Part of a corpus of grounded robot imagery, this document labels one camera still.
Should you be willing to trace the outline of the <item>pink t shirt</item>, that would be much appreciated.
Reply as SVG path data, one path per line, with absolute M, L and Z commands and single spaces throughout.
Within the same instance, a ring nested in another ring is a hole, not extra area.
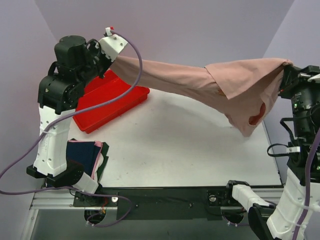
M 178 65 L 119 56 L 110 69 L 132 85 L 142 69 L 139 86 L 189 97 L 225 115 L 244 137 L 271 111 L 278 98 L 285 58 L 257 58 L 208 64 Z

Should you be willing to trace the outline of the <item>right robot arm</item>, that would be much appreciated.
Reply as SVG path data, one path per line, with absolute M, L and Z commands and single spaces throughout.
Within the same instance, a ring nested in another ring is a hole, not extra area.
M 279 87 L 291 101 L 292 117 L 280 124 L 289 134 L 287 178 L 277 205 L 259 197 L 247 182 L 230 180 L 223 192 L 229 205 L 247 211 L 251 230 L 260 240 L 303 240 L 314 212 L 320 210 L 320 68 L 286 66 Z

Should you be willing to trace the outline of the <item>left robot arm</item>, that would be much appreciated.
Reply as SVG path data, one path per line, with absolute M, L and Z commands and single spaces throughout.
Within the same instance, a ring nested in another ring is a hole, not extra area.
M 66 157 L 71 115 L 85 87 L 94 78 L 103 78 L 124 46 L 116 35 L 90 41 L 78 35 L 65 36 L 54 46 L 56 61 L 38 87 L 41 139 L 36 159 L 26 173 L 46 179 L 55 188 L 72 186 L 86 192 L 85 200 L 91 206 L 102 202 L 103 193 L 83 165 Z

